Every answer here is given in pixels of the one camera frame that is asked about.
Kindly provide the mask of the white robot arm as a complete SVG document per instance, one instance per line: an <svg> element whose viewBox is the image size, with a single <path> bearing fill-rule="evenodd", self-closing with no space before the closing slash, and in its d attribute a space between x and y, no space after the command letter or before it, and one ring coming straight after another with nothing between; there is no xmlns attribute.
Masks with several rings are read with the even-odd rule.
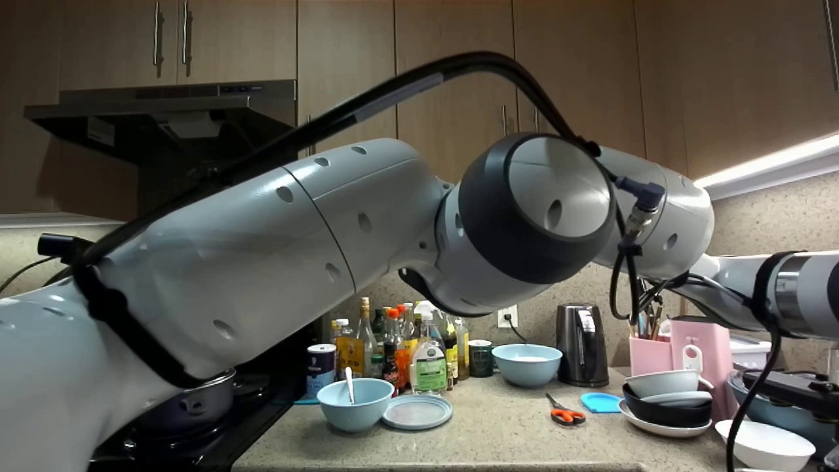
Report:
<svg viewBox="0 0 839 472"><path fill-rule="evenodd" d="M0 305L0 472L85 472L115 431L294 335L385 273L453 315L530 298L621 252L731 327L836 331L828 252L717 258L703 187L554 134L459 183L370 140L136 217L68 277Z"/></svg>

